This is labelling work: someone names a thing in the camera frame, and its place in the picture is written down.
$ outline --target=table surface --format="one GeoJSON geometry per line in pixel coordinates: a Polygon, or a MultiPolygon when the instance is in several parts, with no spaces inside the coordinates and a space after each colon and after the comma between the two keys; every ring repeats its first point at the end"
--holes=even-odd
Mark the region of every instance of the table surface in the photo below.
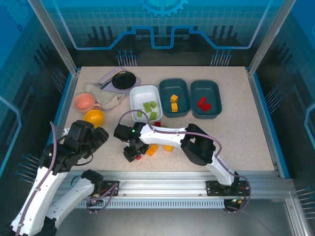
{"type": "MultiPolygon", "coordinates": [[[[82,67],[73,99],[84,92],[86,83],[97,82],[114,67],[82,67]]],[[[189,123],[197,124],[207,134],[217,138],[223,146],[220,154],[228,166],[237,171],[272,171],[274,170],[252,90],[244,67],[210,67],[210,66],[165,66],[165,67],[127,67],[142,80],[142,85],[159,83],[167,78],[182,78],[187,82],[198,79],[215,81],[220,89],[222,113],[215,119],[196,119],[192,111],[185,117],[160,120],[169,128],[187,127],[189,123]]],[[[65,127],[83,119],[75,110],[73,99],[65,127]]],[[[129,163],[124,155],[126,146],[113,137],[118,119],[130,110],[129,96],[113,110],[105,113],[103,128],[109,133],[108,141],[95,152],[94,160],[85,166],[73,167],[73,171],[92,169],[95,171],[206,171],[203,166],[191,163],[180,148],[171,153],[159,145],[156,153],[150,157],[143,155],[141,160],[129,163]]],[[[131,114],[125,116],[122,124],[133,126],[131,114]]]]}

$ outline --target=towel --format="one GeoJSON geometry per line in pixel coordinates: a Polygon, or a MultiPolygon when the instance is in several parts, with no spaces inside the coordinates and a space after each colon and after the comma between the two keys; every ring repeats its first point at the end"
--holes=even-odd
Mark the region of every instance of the towel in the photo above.
{"type": "Polygon", "coordinates": [[[95,84],[88,83],[85,87],[85,92],[92,94],[95,100],[101,104],[102,109],[109,110],[121,103],[127,94],[116,92],[103,91],[96,87],[95,84]]]}

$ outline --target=green cube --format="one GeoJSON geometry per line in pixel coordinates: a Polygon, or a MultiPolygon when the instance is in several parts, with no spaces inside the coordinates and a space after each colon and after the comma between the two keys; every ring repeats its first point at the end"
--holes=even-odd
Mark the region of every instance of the green cube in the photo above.
{"type": "Polygon", "coordinates": [[[150,104],[148,102],[143,103],[143,107],[144,107],[144,110],[146,111],[146,113],[151,112],[151,107],[150,107],[150,104]]]}
{"type": "Polygon", "coordinates": [[[142,117],[142,113],[141,112],[137,112],[137,116],[138,117],[142,117]]]}
{"type": "Polygon", "coordinates": [[[152,101],[150,102],[150,106],[154,109],[155,107],[157,107],[157,104],[154,101],[152,101]]]}
{"type": "Polygon", "coordinates": [[[149,120],[155,120],[155,119],[157,119],[157,113],[156,112],[151,112],[149,120]]]}

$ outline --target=pink cup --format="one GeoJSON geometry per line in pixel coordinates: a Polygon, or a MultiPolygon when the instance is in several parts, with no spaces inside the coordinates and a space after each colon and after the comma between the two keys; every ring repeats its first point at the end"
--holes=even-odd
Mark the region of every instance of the pink cup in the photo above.
{"type": "Polygon", "coordinates": [[[90,110],[100,110],[102,106],[96,103],[95,98],[90,93],[82,93],[74,99],[74,107],[81,113],[85,114],[90,110]]]}

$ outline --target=yellow cube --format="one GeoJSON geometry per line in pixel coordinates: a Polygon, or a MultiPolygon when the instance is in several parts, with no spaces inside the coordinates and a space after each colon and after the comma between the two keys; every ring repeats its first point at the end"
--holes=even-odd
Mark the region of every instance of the yellow cube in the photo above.
{"type": "Polygon", "coordinates": [[[171,103],[175,103],[175,102],[177,102],[177,100],[178,100],[178,96],[176,96],[175,94],[173,94],[173,95],[171,96],[171,103]]]}
{"type": "Polygon", "coordinates": [[[172,106],[172,112],[178,111],[177,103],[172,103],[171,106],[172,106]]]}
{"type": "Polygon", "coordinates": [[[172,151],[172,149],[173,149],[173,146],[170,146],[170,145],[164,145],[164,150],[165,150],[165,151],[169,151],[169,152],[171,152],[171,151],[172,151]]]}
{"type": "Polygon", "coordinates": [[[157,151],[157,149],[158,149],[158,145],[152,144],[147,150],[146,154],[148,154],[149,156],[153,156],[153,154],[157,151]]]}

